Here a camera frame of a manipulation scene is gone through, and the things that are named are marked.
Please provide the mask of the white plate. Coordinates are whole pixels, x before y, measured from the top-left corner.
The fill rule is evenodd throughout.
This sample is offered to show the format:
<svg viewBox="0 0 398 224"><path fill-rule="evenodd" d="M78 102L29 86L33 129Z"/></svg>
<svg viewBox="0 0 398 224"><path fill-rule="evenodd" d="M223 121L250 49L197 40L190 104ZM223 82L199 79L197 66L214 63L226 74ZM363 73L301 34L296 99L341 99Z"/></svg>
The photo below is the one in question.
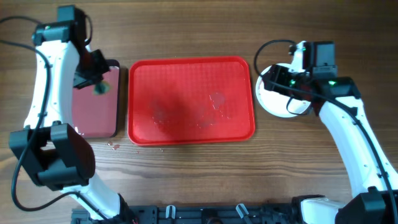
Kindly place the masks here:
<svg viewBox="0 0 398 224"><path fill-rule="evenodd" d="M288 63L277 63L275 65L281 65L290 68ZM293 118L295 116L305 116L311 112L311 102L300 101L288 96L283 96L274 91L268 91L264 89L264 82L262 76L265 74L271 66L264 69L256 82L256 98L260 105L270 114L280 118Z"/></svg>

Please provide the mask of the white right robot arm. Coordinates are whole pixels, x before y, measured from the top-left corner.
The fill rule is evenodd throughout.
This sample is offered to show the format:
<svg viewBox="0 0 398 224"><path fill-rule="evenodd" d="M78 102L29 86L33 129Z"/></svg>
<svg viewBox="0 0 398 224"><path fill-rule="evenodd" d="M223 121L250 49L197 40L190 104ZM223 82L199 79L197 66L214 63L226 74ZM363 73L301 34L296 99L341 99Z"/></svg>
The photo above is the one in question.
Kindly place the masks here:
<svg viewBox="0 0 398 224"><path fill-rule="evenodd" d="M397 223L397 172L367 120L361 94L335 65L272 65L259 73L260 99L271 114L287 118L313 110L330 132L348 173L353 198L296 198L297 223Z"/></svg>

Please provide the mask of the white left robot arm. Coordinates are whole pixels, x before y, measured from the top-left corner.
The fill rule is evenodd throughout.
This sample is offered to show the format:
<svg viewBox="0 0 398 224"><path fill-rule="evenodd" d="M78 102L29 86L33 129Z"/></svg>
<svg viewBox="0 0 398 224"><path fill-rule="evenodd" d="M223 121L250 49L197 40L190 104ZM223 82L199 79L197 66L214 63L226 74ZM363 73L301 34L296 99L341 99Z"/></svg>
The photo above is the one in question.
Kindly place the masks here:
<svg viewBox="0 0 398 224"><path fill-rule="evenodd" d="M14 205L36 212L70 196L94 223L135 223L123 197L96 174L93 149L73 126L73 89L100 82L109 70L107 60L100 50L71 40L44 41L29 50L37 56L32 104L23 130L11 133L9 141L18 160L11 184ZM17 198L21 169L36 186L61 194L38 207L24 206Z"/></svg>

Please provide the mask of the green yellow sponge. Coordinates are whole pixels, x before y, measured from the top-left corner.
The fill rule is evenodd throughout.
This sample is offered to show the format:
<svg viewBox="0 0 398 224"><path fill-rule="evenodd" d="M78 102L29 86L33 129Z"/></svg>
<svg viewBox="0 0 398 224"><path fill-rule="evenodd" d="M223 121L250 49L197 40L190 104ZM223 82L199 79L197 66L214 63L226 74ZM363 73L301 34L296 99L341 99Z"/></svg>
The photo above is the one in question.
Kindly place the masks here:
<svg viewBox="0 0 398 224"><path fill-rule="evenodd" d="M110 87L109 83L102 81L100 83L97 83L94 86L93 94L94 95L103 95L103 94L106 94L108 91L110 91L110 89L111 89L111 87Z"/></svg>

